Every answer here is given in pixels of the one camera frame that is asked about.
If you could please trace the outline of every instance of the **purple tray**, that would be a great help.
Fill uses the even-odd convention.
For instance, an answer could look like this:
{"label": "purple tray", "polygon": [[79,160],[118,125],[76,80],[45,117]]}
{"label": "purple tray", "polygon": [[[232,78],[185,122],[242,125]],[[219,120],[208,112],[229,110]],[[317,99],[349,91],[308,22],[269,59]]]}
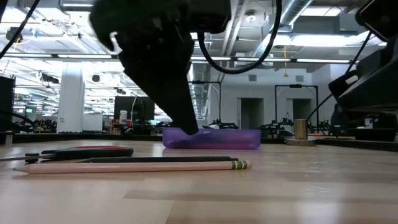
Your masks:
{"label": "purple tray", "polygon": [[173,149],[258,149],[260,130],[199,129],[189,136],[179,128],[163,129],[163,145]]}

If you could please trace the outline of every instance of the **wood surface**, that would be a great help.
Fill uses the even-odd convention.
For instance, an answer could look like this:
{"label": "wood surface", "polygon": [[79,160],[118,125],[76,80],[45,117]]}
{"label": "wood surface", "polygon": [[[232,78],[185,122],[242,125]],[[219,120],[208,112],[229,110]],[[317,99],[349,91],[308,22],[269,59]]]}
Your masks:
{"label": "wood surface", "polygon": [[131,146],[134,156],[231,156],[251,170],[27,175],[0,163],[0,223],[398,223],[398,154],[263,144],[260,150],[164,149],[161,142],[14,144],[0,155]]}

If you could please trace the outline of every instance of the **ductwork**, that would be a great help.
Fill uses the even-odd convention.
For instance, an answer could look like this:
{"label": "ductwork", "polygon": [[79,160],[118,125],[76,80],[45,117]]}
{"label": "ductwork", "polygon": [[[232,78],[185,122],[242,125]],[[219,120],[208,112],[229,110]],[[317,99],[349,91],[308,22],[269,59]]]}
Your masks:
{"label": "ductwork", "polygon": [[[312,3],[313,0],[284,0],[282,2],[282,17],[280,18],[280,29],[292,30],[292,26],[303,11]],[[264,39],[274,26],[275,15],[268,16],[262,25],[262,33],[265,34]],[[266,50],[261,41],[257,49],[253,52],[253,57],[260,57]]]}

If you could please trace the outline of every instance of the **pink pencil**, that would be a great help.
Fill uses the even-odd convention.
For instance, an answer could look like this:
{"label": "pink pencil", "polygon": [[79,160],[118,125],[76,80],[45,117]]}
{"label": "pink pencil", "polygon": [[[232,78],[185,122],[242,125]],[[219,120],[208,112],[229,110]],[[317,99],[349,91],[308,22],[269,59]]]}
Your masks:
{"label": "pink pencil", "polygon": [[28,174],[67,174],[94,172],[145,172],[183,170],[230,170],[250,169],[250,161],[227,162],[138,162],[138,163],[76,163],[76,164],[31,164],[15,171]]}

